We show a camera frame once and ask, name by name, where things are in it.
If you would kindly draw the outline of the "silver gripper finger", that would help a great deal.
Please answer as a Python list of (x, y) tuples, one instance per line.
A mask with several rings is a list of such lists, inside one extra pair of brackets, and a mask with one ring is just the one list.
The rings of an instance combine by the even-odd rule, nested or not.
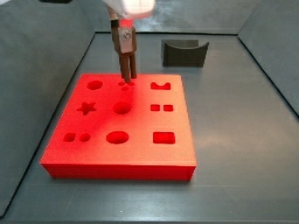
[(132, 21), (121, 18), (117, 12), (107, 7), (112, 40), (119, 54), (132, 52)]

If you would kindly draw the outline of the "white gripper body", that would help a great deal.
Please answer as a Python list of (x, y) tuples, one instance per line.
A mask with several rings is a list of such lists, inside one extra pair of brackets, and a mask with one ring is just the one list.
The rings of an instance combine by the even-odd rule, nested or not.
[(108, 15), (112, 19), (136, 20), (151, 16), (155, 0), (103, 0)]

